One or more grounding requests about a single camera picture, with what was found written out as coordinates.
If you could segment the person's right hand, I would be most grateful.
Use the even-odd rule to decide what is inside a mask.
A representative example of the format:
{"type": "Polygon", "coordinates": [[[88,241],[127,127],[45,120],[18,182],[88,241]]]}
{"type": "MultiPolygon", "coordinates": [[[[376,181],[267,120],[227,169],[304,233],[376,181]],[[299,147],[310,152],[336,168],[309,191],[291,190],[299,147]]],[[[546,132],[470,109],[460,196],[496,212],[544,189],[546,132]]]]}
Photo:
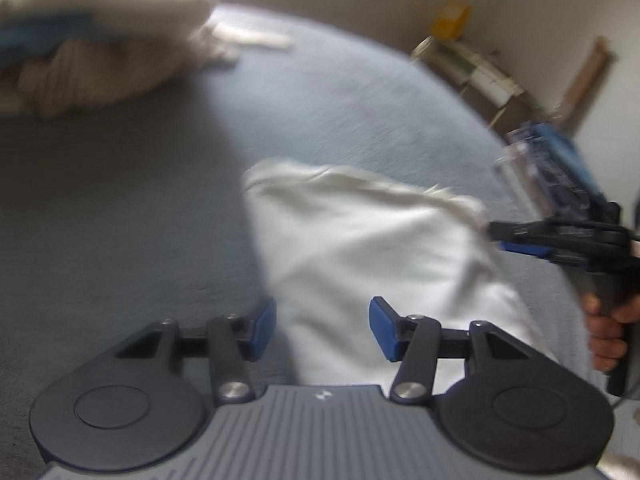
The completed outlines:
{"type": "Polygon", "coordinates": [[[603,373],[610,372],[627,353],[628,344],[623,341],[624,326],[639,322],[639,296],[631,297],[611,315],[605,315],[600,298],[593,292],[587,292],[582,296],[582,310],[593,368],[603,373]]]}

